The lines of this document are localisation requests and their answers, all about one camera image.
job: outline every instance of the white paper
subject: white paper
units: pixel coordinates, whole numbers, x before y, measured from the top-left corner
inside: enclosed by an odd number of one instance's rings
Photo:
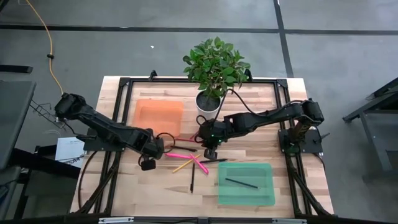
[[[84,142],[75,137],[58,138],[55,160],[81,168],[83,164],[82,156],[85,154],[84,145]]]

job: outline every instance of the yellow pencil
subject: yellow pencil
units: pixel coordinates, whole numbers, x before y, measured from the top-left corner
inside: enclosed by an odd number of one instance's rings
[[[190,160],[188,160],[188,162],[186,162],[186,163],[180,165],[179,168],[173,170],[173,173],[179,171],[181,168],[185,167],[186,165],[188,165],[188,164],[191,163],[192,161],[193,161],[193,159],[190,159]]]

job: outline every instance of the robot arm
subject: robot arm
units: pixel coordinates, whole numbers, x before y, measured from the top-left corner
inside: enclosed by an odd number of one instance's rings
[[[77,119],[97,133],[103,142],[119,148],[128,147],[144,156],[160,159],[164,152],[163,139],[153,137],[151,129],[119,124],[86,104],[84,97],[64,93],[55,106],[60,119]]]
[[[262,113],[236,113],[224,117],[224,121],[214,119],[205,121],[200,125],[197,138],[201,138],[203,147],[206,147],[205,157],[208,159],[217,158],[215,152],[217,146],[222,142],[227,142],[230,138],[245,136],[255,131],[260,126],[288,121],[290,119],[298,120],[294,128],[288,130],[289,143],[303,141],[305,133],[311,126],[318,126],[323,122],[323,115],[318,103],[311,99],[292,101],[283,107]]]

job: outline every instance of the concrete floor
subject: concrete floor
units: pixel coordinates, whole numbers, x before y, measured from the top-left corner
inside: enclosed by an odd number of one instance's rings
[[[136,27],[277,28],[272,0],[31,0],[48,24]],[[397,30],[396,0],[280,0],[286,29]],[[0,22],[39,24],[28,6],[11,0]],[[64,90],[83,95],[93,106],[105,75],[182,75],[182,57],[199,41],[220,36],[232,42],[252,65],[255,77],[286,77],[278,34],[198,32],[51,32],[53,69]],[[322,133],[326,176],[335,213],[341,217],[396,222],[396,180],[365,184],[362,175],[379,169],[376,153],[359,121],[342,117],[363,105],[364,98],[396,78],[396,35],[287,35],[294,77],[305,79],[308,96],[318,101],[325,122]],[[0,30],[0,62],[34,67],[30,75],[0,74],[2,80],[34,80],[34,100],[59,100],[47,65],[49,41],[44,31]],[[44,134],[52,124],[28,112],[17,147],[55,144]],[[77,132],[86,127],[72,123]],[[62,131],[62,136],[71,133]],[[27,217],[66,213],[75,181],[38,174],[31,184]],[[51,184],[41,185],[44,178]],[[69,183],[68,190],[57,186]],[[49,201],[57,200],[57,208]]]

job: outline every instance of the green tray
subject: green tray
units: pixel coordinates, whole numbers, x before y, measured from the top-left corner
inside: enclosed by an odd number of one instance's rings
[[[250,184],[248,187],[226,178]],[[275,205],[272,167],[266,163],[220,162],[218,165],[220,205]]]

